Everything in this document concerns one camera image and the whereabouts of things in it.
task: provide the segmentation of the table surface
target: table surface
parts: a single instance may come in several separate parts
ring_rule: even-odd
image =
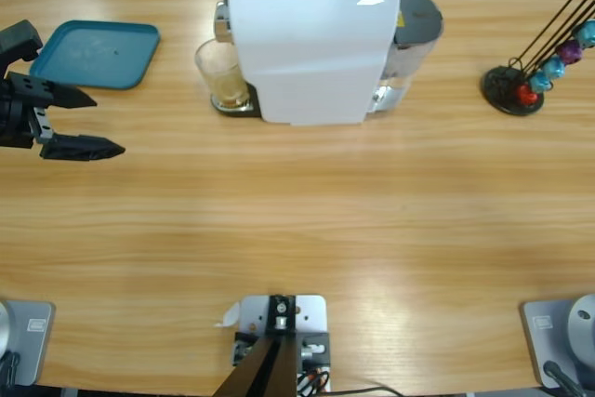
[[[233,329],[214,324],[233,302],[313,293],[336,390],[534,386],[520,305],[594,288],[595,62],[526,118],[478,84],[563,0],[434,0],[445,32],[403,104],[319,127],[212,109],[193,54],[216,1],[0,0],[0,28],[26,18],[44,41],[73,19],[162,36],[139,86],[50,111],[126,154],[0,150],[0,296],[57,307],[41,383],[210,393],[231,371]]]

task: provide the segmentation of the metal mounting plate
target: metal mounting plate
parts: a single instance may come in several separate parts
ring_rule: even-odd
[[[296,295],[296,331],[327,332],[326,301],[320,295]],[[269,312],[269,295],[252,295],[240,303],[240,326],[245,334],[264,335]]]

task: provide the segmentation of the capsule stand base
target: capsule stand base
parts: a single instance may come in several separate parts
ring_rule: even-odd
[[[512,67],[495,67],[487,72],[480,82],[483,97],[499,111],[510,115],[525,116],[537,112],[544,103],[544,95],[537,95],[531,105],[519,102],[516,88],[525,82],[523,73]]]

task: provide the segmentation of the metal rod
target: metal rod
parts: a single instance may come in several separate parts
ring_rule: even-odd
[[[529,51],[529,49],[535,45],[537,40],[543,35],[543,33],[546,32],[546,30],[551,26],[551,24],[562,14],[562,12],[566,9],[566,7],[568,7],[568,5],[572,1],[573,0],[567,0],[566,3],[564,5],[562,5],[562,8],[560,8],[558,10],[558,12],[554,15],[554,17],[551,18],[551,20],[548,22],[548,24],[543,28],[543,30],[541,30],[541,32],[539,32],[539,34],[535,37],[535,39],[531,42],[531,44],[529,44],[529,46],[523,51],[523,53],[521,53],[521,55],[516,60],[521,61],[522,57],[527,53],[527,51]]]
[[[533,67],[527,67],[527,72],[531,72],[530,74],[534,74],[538,69],[539,66],[541,65],[541,63],[546,59],[549,58],[552,54],[553,51],[555,50],[556,46],[558,46],[558,44],[567,39],[568,37],[570,37],[570,35],[572,34],[572,30],[574,29],[574,27],[576,25],[578,25],[579,23],[581,23],[585,17],[590,17],[591,15],[595,14],[595,0],[592,1],[589,6],[587,8],[585,8],[583,10],[583,12],[578,16],[578,18],[575,19],[575,21],[573,23],[571,23],[566,30],[560,35],[560,37],[558,39],[556,39],[556,41],[551,44],[551,46],[549,46],[549,48],[545,51],[545,53],[533,64]]]
[[[531,58],[531,60],[529,60],[529,62],[527,62],[527,70],[529,70],[529,68],[532,66],[532,64],[534,63],[534,61],[539,60],[539,58],[541,58],[543,55],[543,51],[544,49],[555,39],[559,38],[559,33],[564,29],[564,27],[566,26],[566,24],[568,24],[568,22],[570,22],[576,15],[576,13],[578,13],[581,8],[583,7],[583,5],[586,4],[588,0],[581,0],[580,3],[578,4],[578,6],[573,10],[572,13],[570,13],[568,15],[568,17],[566,18],[566,20],[562,23],[562,25],[558,28],[558,30],[556,30],[556,32],[549,38],[549,40],[539,49],[539,51],[537,51],[534,56]]]

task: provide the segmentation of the glass cup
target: glass cup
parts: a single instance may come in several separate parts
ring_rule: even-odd
[[[196,50],[196,66],[217,102],[226,108],[245,105],[250,95],[245,83],[235,47],[215,39],[206,41]]]

